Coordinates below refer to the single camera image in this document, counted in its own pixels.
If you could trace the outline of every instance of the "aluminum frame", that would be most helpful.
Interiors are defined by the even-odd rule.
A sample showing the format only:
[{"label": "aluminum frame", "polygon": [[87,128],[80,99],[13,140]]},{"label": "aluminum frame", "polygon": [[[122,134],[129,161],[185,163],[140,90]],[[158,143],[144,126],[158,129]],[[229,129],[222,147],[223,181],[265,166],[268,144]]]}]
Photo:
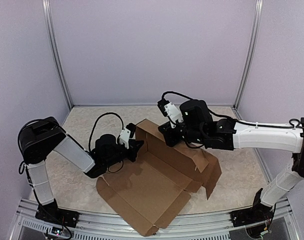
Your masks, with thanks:
[{"label": "aluminum frame", "polygon": [[51,51],[53,54],[53,60],[55,63],[55,68],[57,70],[58,79],[60,82],[60,85],[62,87],[63,95],[66,101],[66,104],[69,108],[69,110],[72,110],[73,108],[73,101],[71,98],[71,94],[68,90],[68,86],[65,80],[60,56],[58,54],[58,48],[55,40],[55,34],[54,34],[54,27],[53,27],[53,21],[52,21],[52,15],[51,15],[51,7],[50,7],[50,1],[49,0],[42,0],[42,6],[44,11],[44,17],[45,17],[45,24],[47,28],[48,33],[48,39],[50,42]]},{"label": "aluminum frame", "polygon": [[[152,106],[152,107],[156,107],[156,103],[151,103],[151,104],[102,104],[102,105],[96,105],[96,104],[93,104],[93,105],[74,105],[74,107],[76,108],[97,108],[97,107],[128,107],[128,106]],[[208,104],[207,106],[209,107],[229,107],[229,108],[232,108],[233,105],[231,104]]]},{"label": "aluminum frame", "polygon": [[242,79],[241,83],[237,92],[237,96],[235,99],[234,107],[235,109],[238,109],[242,100],[242,97],[244,95],[246,83],[248,80],[248,75],[251,69],[253,56],[255,52],[255,46],[257,42],[258,32],[260,28],[261,23],[261,16],[262,16],[262,8],[263,8],[263,0],[256,0],[256,8],[255,8],[255,15],[254,15],[254,22],[252,27],[252,33],[250,38],[250,44],[247,52],[247,57],[245,61],[245,66],[242,73]]},{"label": "aluminum frame", "polygon": [[[60,227],[36,219],[37,202],[22,199],[13,219],[13,228],[9,240],[18,240],[22,227],[44,232],[45,229]],[[80,217],[76,228],[70,228],[73,239],[77,240],[143,240],[119,215],[79,211]],[[297,224],[287,198],[278,201],[275,219],[284,218],[291,240],[299,240]],[[230,211],[187,214],[177,216],[170,226],[160,229],[152,239],[158,240],[217,240],[229,239],[229,232],[244,229],[244,226],[233,227]]]}]

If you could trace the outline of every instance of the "brown cardboard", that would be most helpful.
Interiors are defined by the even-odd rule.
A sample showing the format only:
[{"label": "brown cardboard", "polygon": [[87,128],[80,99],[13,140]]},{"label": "brown cardboard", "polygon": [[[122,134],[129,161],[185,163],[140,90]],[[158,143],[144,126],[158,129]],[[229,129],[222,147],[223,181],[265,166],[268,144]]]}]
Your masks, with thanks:
[{"label": "brown cardboard", "polygon": [[136,139],[144,145],[136,162],[124,161],[121,171],[106,173],[96,184],[102,198],[143,236],[166,228],[190,192],[204,186],[208,198],[221,175],[216,157],[181,144],[167,147],[157,127],[149,120],[140,122]]}]

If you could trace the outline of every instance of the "vertical metal post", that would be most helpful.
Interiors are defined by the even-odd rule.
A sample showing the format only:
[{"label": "vertical metal post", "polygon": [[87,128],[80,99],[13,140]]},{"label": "vertical metal post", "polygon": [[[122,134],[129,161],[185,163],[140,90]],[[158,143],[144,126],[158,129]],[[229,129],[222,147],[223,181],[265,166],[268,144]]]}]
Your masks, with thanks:
[{"label": "vertical metal post", "polygon": [[67,83],[64,77],[63,69],[61,60],[58,54],[56,40],[55,40],[55,34],[54,34],[54,27],[53,27],[53,21],[52,21],[52,15],[51,15],[51,8],[50,8],[50,2],[49,0],[42,0],[43,5],[43,11],[44,11],[44,17],[45,17],[45,24],[47,28],[48,38],[50,41],[50,47],[53,54],[53,59],[55,63],[55,67],[57,70],[58,78],[63,90],[64,98],[67,103],[67,106],[69,110],[73,108],[72,98],[70,95],[70,92],[67,87]]},{"label": "vertical metal post", "polygon": [[253,56],[254,56],[254,51],[255,51],[255,45],[256,45],[256,41],[257,41],[257,37],[258,37],[258,31],[259,31],[259,27],[260,27],[260,23],[261,23],[262,7],[263,7],[263,0],[256,0],[256,9],[255,9],[254,23],[253,23],[253,27],[252,27],[250,45],[249,45],[248,52],[247,52],[247,57],[246,57],[245,67],[244,67],[243,74],[242,74],[241,84],[238,88],[236,100],[234,103],[234,107],[236,110],[240,106],[240,103],[241,103],[241,100],[242,100],[242,97],[244,94],[246,82],[248,79],[248,75],[250,72],[250,68],[251,68],[251,64],[252,64],[252,60],[253,60]]}]

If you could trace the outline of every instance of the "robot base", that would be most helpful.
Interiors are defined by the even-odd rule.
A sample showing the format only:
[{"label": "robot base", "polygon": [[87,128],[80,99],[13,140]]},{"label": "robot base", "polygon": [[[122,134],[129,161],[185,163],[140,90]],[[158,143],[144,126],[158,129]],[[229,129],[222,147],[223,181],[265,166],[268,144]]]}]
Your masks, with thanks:
[{"label": "robot base", "polygon": [[274,213],[272,212],[272,208],[261,203],[262,191],[263,189],[261,188],[256,193],[252,207],[231,212],[231,218],[235,228],[273,219]]},{"label": "robot base", "polygon": [[250,225],[254,223],[259,223],[266,221],[268,218],[273,218],[273,213],[271,211],[265,212],[264,214],[255,214],[255,217],[253,216],[253,209],[246,208],[241,210],[236,210],[231,212],[231,218],[233,222],[233,226],[240,227],[244,225]]},{"label": "robot base", "polygon": [[64,225],[70,228],[76,227],[79,216],[78,212],[66,210],[66,209],[60,209],[57,207],[55,208],[53,206],[51,207],[39,205],[37,208],[37,212],[35,214],[35,218],[48,223]]}]

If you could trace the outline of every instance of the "black cable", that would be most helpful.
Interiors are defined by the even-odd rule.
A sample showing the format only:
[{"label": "black cable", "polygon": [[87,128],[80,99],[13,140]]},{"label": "black cable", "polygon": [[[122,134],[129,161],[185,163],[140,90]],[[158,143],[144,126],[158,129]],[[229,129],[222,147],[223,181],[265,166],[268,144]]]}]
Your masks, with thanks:
[{"label": "black cable", "polygon": [[191,146],[188,144],[188,142],[184,139],[185,145],[189,148],[189,149],[200,149],[201,147],[204,146],[204,144],[200,145],[200,146]]},{"label": "black cable", "polygon": [[202,134],[203,137],[206,138],[206,139],[212,139],[211,137],[209,137],[207,134],[204,133],[204,130],[203,130],[204,124],[205,124],[204,122],[201,122],[201,123],[200,123],[200,128],[199,128],[199,130],[200,130],[201,134]]},{"label": "black cable", "polygon": [[124,167],[124,160],[122,160],[122,166],[121,166],[118,170],[116,170],[116,171],[110,171],[110,166],[109,166],[109,167],[107,168],[107,171],[108,171],[110,174],[115,174],[115,173],[121,171],[123,167]]},{"label": "black cable", "polygon": [[91,152],[91,140],[92,140],[92,136],[93,136],[93,133],[94,133],[94,130],[95,130],[95,127],[96,127],[96,124],[97,122],[103,117],[103,116],[106,116],[106,115],[114,115],[114,116],[117,116],[121,122],[122,122],[122,130],[124,129],[124,122],[123,122],[123,119],[120,117],[119,114],[115,113],[115,112],[106,112],[104,114],[102,114],[101,116],[99,116],[95,123],[94,123],[94,126],[93,126],[93,129],[92,129],[92,132],[91,132],[91,135],[90,135],[90,138],[88,140],[88,150]]},{"label": "black cable", "polygon": [[57,218],[53,217],[51,214],[49,214],[49,213],[44,209],[44,207],[42,206],[42,204],[40,203],[40,201],[39,201],[38,198],[37,198],[37,195],[36,195],[36,192],[35,192],[34,188],[33,188],[33,193],[34,193],[34,196],[35,196],[35,199],[36,199],[38,205],[43,209],[43,211],[44,211],[47,215],[49,215],[52,219],[54,219],[58,224],[62,225],[62,227],[64,227],[64,228],[68,231],[68,233],[70,234],[70,237],[67,238],[67,239],[65,238],[65,240],[70,240],[70,239],[72,239],[73,235],[72,235],[71,230],[70,230],[64,223],[62,223],[61,221],[59,221]]},{"label": "black cable", "polygon": [[181,94],[181,93],[176,92],[176,91],[166,91],[166,92],[164,92],[164,93],[162,94],[162,99],[164,99],[164,97],[165,97],[166,94],[175,94],[175,95],[181,96],[181,97],[183,97],[183,98],[186,98],[186,99],[188,99],[188,100],[193,100],[191,97],[186,96],[186,95]]},{"label": "black cable", "polygon": [[274,205],[274,212],[273,212],[273,216],[272,216],[272,219],[271,219],[271,222],[270,222],[270,226],[272,225],[272,222],[273,222],[273,219],[274,219],[274,216],[275,216],[275,212],[276,212],[276,204]]},{"label": "black cable", "polygon": [[[178,95],[178,96],[181,96],[181,97],[184,97],[186,99],[189,99],[189,100],[193,100],[193,98],[189,97],[189,96],[186,96],[186,95],[183,95],[179,92],[175,92],[175,91],[166,91],[162,94],[162,99],[164,99],[165,95],[166,94],[175,94],[175,95]],[[265,125],[265,124],[255,124],[255,123],[251,123],[251,122],[244,122],[244,121],[241,121],[241,120],[238,120],[236,118],[232,118],[231,116],[227,116],[227,115],[222,115],[222,114],[217,114],[215,112],[213,112],[212,110],[208,109],[208,111],[216,116],[216,117],[219,117],[219,118],[226,118],[226,119],[229,119],[229,120],[232,120],[232,121],[235,121],[237,123],[240,123],[240,124],[243,124],[243,125],[247,125],[247,126],[252,126],[252,127],[262,127],[262,128],[272,128],[272,129],[292,129],[293,127],[294,128],[298,128],[298,129],[304,129],[304,126],[299,126],[301,124],[301,121],[299,121],[298,119],[296,118],[292,118],[289,123],[291,126],[277,126],[277,125]]]},{"label": "black cable", "polygon": [[170,118],[169,116],[167,116],[167,118],[168,118],[168,120],[171,122],[171,124],[173,124],[173,125],[177,125],[177,123],[176,123],[176,122],[174,122],[173,120],[171,120],[171,118]]},{"label": "black cable", "polygon": [[22,175],[22,174],[24,173],[24,170],[25,170],[25,163],[24,163],[24,161],[22,161],[22,162],[20,163],[20,166],[18,166],[18,173],[19,173],[20,175]]}]

